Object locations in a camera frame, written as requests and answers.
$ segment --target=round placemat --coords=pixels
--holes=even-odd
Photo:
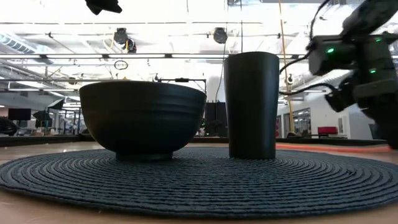
[[[0,187],[82,207],[184,218],[277,218],[350,212],[398,199],[398,166],[277,151],[230,159],[186,147],[170,161],[120,162],[107,150],[44,154],[0,166]]]

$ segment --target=wooden table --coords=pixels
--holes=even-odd
[[[190,146],[225,146],[224,144],[191,144]],[[83,149],[99,149],[95,142],[75,142],[66,144],[18,146],[0,148],[0,164],[25,156],[38,154],[79,151]],[[378,152],[348,154],[331,152],[344,156],[363,157],[398,164],[398,152]],[[291,218],[282,220],[258,221],[203,221],[203,220],[173,220],[121,215],[100,210],[71,207],[57,203],[36,200],[34,198],[14,195],[0,191],[0,223],[1,224],[205,224],[205,223],[266,223],[266,224],[384,224],[398,223],[398,204],[365,212],[344,215],[329,215],[310,218]]]

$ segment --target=black cup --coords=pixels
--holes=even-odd
[[[274,159],[279,57],[246,52],[224,62],[229,156]]]

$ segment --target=black cable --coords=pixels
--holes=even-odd
[[[311,53],[311,51],[308,51],[307,54],[304,55],[304,57],[295,59],[295,60],[293,60],[293,61],[287,63],[285,66],[283,66],[283,67],[279,70],[279,75],[282,74],[282,72],[283,72],[287,67],[289,67],[289,66],[291,66],[291,65],[293,65],[294,63],[297,63],[297,62],[299,62],[299,61],[302,61],[302,60],[307,59],[307,58],[310,56],[310,53]]]
[[[315,13],[315,15],[314,15],[314,17],[313,17],[313,19],[312,19],[312,21],[311,21],[311,26],[310,26],[310,42],[311,42],[312,39],[313,39],[313,26],[314,26],[315,21],[316,21],[316,19],[317,19],[318,13],[319,13],[319,12],[321,11],[321,9],[323,9],[323,7],[325,7],[326,4],[328,4],[329,2],[330,2],[330,0],[324,0],[324,2],[318,7],[318,10],[317,10],[317,12]],[[312,52],[311,50],[308,50],[308,52],[304,55],[304,57],[295,59],[295,60],[293,60],[293,61],[287,63],[285,66],[283,66],[283,67],[279,70],[279,75],[282,74],[282,72],[283,72],[287,67],[289,67],[289,66],[291,66],[291,65],[293,65],[293,64],[295,64],[295,63],[297,63],[297,62],[300,62],[300,61],[302,61],[302,60],[307,59],[307,58],[310,56],[311,52]],[[296,95],[296,94],[302,93],[302,92],[304,92],[305,90],[309,90],[309,89],[311,89],[311,88],[315,88],[315,87],[318,87],[318,86],[326,86],[326,87],[328,87],[329,89],[331,89],[332,91],[336,90],[336,88],[335,88],[333,85],[331,85],[331,84],[327,84],[327,83],[317,83],[317,84],[310,85],[310,86],[308,86],[308,87],[306,87],[306,88],[303,88],[303,89],[301,89],[301,90],[297,90],[297,91],[292,92],[292,93],[280,91],[279,94],[281,94],[281,95],[287,95],[287,96],[292,96],[292,95]]]
[[[310,27],[310,40],[312,40],[313,38],[313,26],[315,24],[315,21],[317,19],[318,13],[321,11],[321,9],[323,9],[323,7],[326,6],[326,4],[328,4],[330,2],[330,0],[324,0],[324,2],[318,7],[317,12],[315,13],[315,16],[313,17],[312,21],[311,21],[311,27]]]
[[[227,18],[228,18],[228,11],[229,11],[229,5],[226,6]],[[226,33],[226,35],[228,36],[228,20],[226,21],[226,24],[225,24],[225,33]],[[226,41],[225,41],[225,44],[224,44],[223,63],[222,63],[222,65],[221,65],[220,82],[218,83],[218,88],[217,88],[217,91],[216,91],[216,98],[215,98],[216,103],[217,103],[217,97],[218,97],[218,92],[219,92],[219,90],[220,90],[221,82],[223,81],[225,51],[226,51]]]
[[[291,92],[291,93],[290,92],[279,91],[279,94],[286,95],[286,96],[292,96],[292,95],[296,95],[296,94],[302,93],[302,92],[304,92],[306,90],[309,90],[309,89],[312,89],[312,88],[315,88],[315,87],[320,87],[320,86],[328,87],[331,91],[335,91],[336,90],[336,88],[333,85],[331,85],[331,84],[328,84],[328,83],[317,83],[317,84],[310,85],[308,87],[302,88],[301,90],[297,90],[297,91]]]

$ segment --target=monitor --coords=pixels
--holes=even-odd
[[[31,109],[24,108],[9,108],[8,119],[11,121],[30,121],[32,116]]]

